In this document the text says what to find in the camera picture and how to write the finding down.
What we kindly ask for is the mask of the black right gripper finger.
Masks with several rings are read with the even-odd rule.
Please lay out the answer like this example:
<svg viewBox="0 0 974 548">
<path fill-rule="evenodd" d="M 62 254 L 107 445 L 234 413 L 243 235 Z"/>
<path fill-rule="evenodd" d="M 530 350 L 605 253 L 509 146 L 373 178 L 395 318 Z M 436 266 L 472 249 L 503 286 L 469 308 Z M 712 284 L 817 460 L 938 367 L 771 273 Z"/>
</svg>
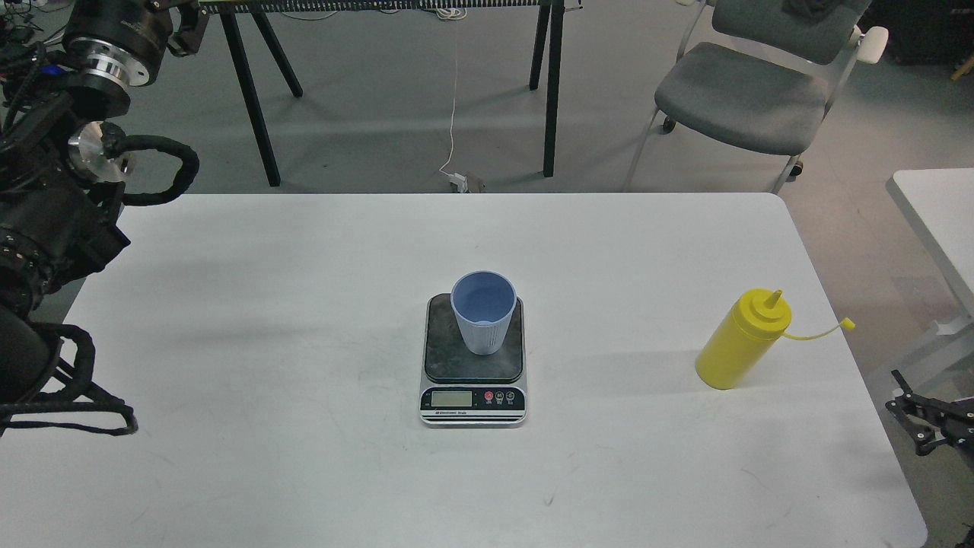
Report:
<svg viewBox="0 0 974 548">
<path fill-rule="evenodd" d="M 891 371 L 901 394 L 886 401 L 886 410 L 910 437 L 915 454 L 926 457 L 936 448 L 953 448 L 961 457 L 973 455 L 973 402 L 942 401 L 916 393 L 898 370 Z"/>
</svg>

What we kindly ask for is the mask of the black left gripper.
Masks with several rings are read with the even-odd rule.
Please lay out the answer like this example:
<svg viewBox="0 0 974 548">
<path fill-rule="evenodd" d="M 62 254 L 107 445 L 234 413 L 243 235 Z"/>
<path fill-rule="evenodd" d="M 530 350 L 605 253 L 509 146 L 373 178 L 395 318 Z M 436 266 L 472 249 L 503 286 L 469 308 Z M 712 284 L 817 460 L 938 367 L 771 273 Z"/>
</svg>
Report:
<svg viewBox="0 0 974 548">
<path fill-rule="evenodd" d="M 123 87 L 156 81 L 164 54 L 177 58 L 201 48 L 209 13 L 199 1 L 167 1 L 180 14 L 173 28 L 168 11 L 151 11 L 143 1 L 77 1 L 62 38 L 67 53 L 80 59 L 80 72 Z"/>
</svg>

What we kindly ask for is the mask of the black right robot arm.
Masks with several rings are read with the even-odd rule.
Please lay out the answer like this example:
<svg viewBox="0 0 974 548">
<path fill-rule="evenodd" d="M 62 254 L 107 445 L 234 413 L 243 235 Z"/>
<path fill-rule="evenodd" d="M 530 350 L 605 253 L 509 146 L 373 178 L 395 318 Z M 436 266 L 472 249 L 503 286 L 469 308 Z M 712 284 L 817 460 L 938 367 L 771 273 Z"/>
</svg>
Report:
<svg viewBox="0 0 974 548">
<path fill-rule="evenodd" d="M 971 458 L 972 399 L 947 402 L 925 397 L 911 388 L 900 371 L 890 374 L 902 393 L 886 401 L 886 410 L 914 444 L 915 454 L 926 457 L 947 445 Z"/>
</svg>

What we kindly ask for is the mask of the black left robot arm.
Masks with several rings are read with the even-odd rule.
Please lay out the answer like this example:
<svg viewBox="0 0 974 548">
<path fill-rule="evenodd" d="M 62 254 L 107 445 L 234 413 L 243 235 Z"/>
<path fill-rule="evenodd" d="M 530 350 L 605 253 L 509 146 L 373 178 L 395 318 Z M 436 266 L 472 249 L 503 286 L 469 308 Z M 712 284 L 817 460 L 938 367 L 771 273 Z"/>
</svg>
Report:
<svg viewBox="0 0 974 548">
<path fill-rule="evenodd" d="M 30 315 L 46 295 L 104 270 L 129 239 L 125 207 L 173 202 L 199 157 L 113 118 L 129 89 L 153 83 L 166 53 L 199 51 L 198 1 L 77 1 L 60 46 L 2 42 L 2 429 L 49 428 L 51 413 L 112 413 L 112 436 L 136 433 L 135 412 L 94 382 L 95 346 L 75 325 Z"/>
</svg>

